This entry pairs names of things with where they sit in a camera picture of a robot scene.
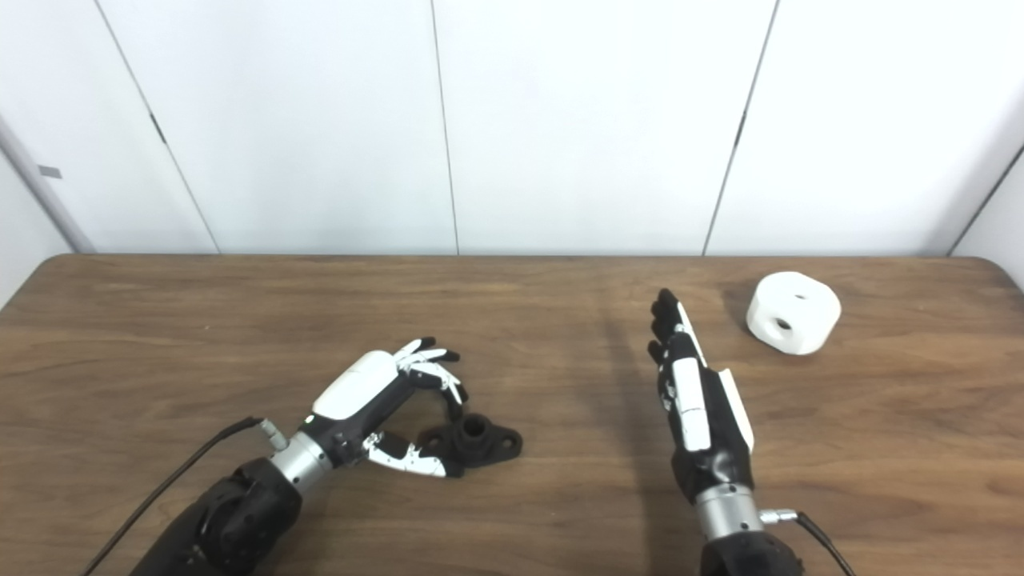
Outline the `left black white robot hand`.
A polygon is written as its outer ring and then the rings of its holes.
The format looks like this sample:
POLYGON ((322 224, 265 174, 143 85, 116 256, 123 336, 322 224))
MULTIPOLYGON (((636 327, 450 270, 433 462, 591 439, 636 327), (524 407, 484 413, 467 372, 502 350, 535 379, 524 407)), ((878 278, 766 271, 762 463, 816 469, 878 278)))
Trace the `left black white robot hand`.
POLYGON ((445 398, 450 418, 462 415, 468 394, 445 366, 460 356, 435 343, 435 338, 423 337, 394 353, 369 351, 321 393, 298 431, 317 445, 323 462, 330 468, 373 462, 403 474, 464 477, 461 464, 428 455, 425 448, 383 429, 417 390, 437 390, 445 398))

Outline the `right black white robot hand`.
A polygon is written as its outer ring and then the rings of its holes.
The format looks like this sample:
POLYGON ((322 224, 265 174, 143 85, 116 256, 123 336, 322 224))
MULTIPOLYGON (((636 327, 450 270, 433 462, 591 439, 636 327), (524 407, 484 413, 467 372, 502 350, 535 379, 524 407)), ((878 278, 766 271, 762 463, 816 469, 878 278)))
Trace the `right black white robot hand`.
POLYGON ((718 486, 753 489, 754 436, 731 372, 707 365, 694 326, 672 291, 662 288, 650 311, 654 339, 647 349, 675 444, 670 468, 678 487, 690 503, 718 486))

